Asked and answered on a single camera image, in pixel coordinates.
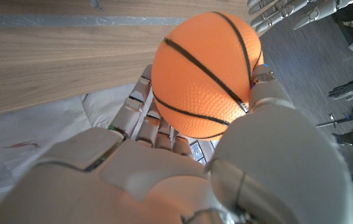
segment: wood grain surface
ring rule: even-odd
[[[172,29],[0,29],[0,113],[136,82]]]
[[[53,14],[92,16],[145,16],[188,18],[208,11],[221,11],[249,20],[247,0],[0,0],[0,14]]]

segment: white cloth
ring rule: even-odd
[[[0,201],[56,142],[88,128],[106,128],[134,84],[0,115]]]

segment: robotic hand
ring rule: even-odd
[[[316,1],[317,0],[278,0],[272,7],[253,19],[251,21],[251,26],[256,27],[256,32],[262,32],[287,16],[302,9],[309,2]],[[274,0],[248,0],[247,5],[250,8],[249,14],[253,15],[273,2]],[[329,16],[335,13],[338,9],[342,9],[351,3],[353,3],[353,0],[325,0],[321,4],[318,4],[309,13],[301,16],[295,22],[294,29],[298,29],[310,22]]]
[[[0,223],[353,223],[343,158],[268,67],[255,68],[250,114],[229,126],[206,167],[148,100],[150,71],[108,129],[37,161],[0,204]]]

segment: orange basketball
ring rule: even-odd
[[[261,44],[246,22],[220,12],[192,17],[157,49],[152,67],[157,108],[180,133],[219,139],[247,113],[250,75],[260,64]]]

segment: black seam line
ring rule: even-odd
[[[262,56],[262,48],[261,48],[261,52],[259,53],[258,60],[257,60],[257,62],[255,63],[254,67],[252,68],[253,71],[254,71],[254,69],[256,68],[256,66],[258,65],[258,62],[259,62],[259,59],[261,58],[261,56]]]
[[[216,136],[220,136],[220,135],[222,135],[222,134],[224,134],[224,133],[221,132],[221,133],[219,133],[219,134],[215,134],[215,135],[213,135],[213,136],[208,136],[208,137],[204,137],[204,138],[194,138],[194,137],[191,137],[191,138],[194,138],[194,139],[209,139],[209,138],[213,138],[213,137],[216,137]]]
[[[220,12],[213,12],[213,13],[218,14],[222,18],[224,18],[229,23],[229,25],[231,25],[231,27],[233,28],[237,38],[239,39],[241,48],[242,48],[243,53],[244,53],[245,64],[247,65],[247,73],[249,75],[249,83],[251,83],[251,68],[250,68],[249,54],[247,53],[247,49],[245,47],[243,37],[241,36],[241,34],[240,34],[239,30],[237,29],[236,25],[234,25],[234,23],[230,20],[230,18],[228,18],[227,16],[225,16],[224,14],[222,14]]]
[[[188,59],[191,63],[200,68],[205,74],[207,74],[210,78],[212,78],[245,112],[248,113],[248,109],[243,103],[243,101],[231,90],[225,83],[223,83],[212,71],[210,71],[207,67],[205,67],[197,58],[195,58],[192,54],[190,54],[187,50],[181,47],[179,44],[174,41],[164,38],[165,44],[182,54],[186,59]]]
[[[178,108],[175,108],[173,106],[170,106],[168,104],[166,104],[164,101],[160,100],[153,92],[153,96],[154,98],[159,102],[161,103],[163,106],[167,107],[168,109],[171,109],[173,111],[176,111],[176,112],[179,112],[181,114],[185,114],[185,115],[188,115],[188,116],[193,116],[195,118],[203,118],[203,119],[207,119],[207,120],[210,120],[210,121],[214,121],[214,122],[217,122],[219,124],[223,124],[225,126],[229,126],[229,122],[227,121],[224,121],[224,120],[221,120],[221,119],[217,119],[217,118],[214,118],[214,117],[211,117],[211,116],[205,116],[205,115],[200,115],[200,114],[194,114],[194,113],[190,113],[190,112],[187,112],[187,111],[183,111],[181,109],[178,109]]]

